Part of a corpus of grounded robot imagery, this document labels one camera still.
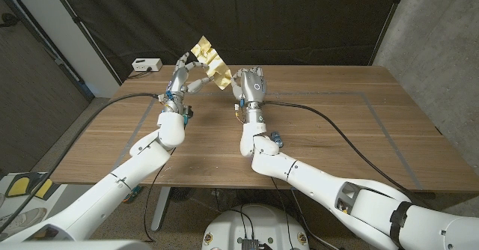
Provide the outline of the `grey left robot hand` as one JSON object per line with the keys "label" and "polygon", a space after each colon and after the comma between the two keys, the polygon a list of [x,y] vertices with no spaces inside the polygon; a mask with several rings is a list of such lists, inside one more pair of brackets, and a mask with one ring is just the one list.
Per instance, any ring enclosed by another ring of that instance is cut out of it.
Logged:
{"label": "grey left robot hand", "polygon": [[162,113],[173,112],[191,117],[190,108],[183,104],[185,95],[198,93],[206,84],[214,80],[212,76],[207,76],[187,85],[186,81],[191,70],[198,67],[203,70],[209,70],[209,66],[205,63],[198,61],[186,63],[188,57],[189,52],[186,52],[177,60],[165,93],[159,97],[159,101],[163,104]]}

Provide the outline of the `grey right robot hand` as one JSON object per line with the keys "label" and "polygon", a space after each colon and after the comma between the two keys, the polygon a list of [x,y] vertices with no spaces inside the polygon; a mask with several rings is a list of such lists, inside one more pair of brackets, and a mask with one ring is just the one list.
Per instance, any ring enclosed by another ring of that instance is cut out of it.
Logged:
{"label": "grey right robot hand", "polygon": [[267,89],[262,67],[239,69],[231,77],[231,86],[239,101],[238,110],[242,112],[242,122],[263,123],[262,106]]}

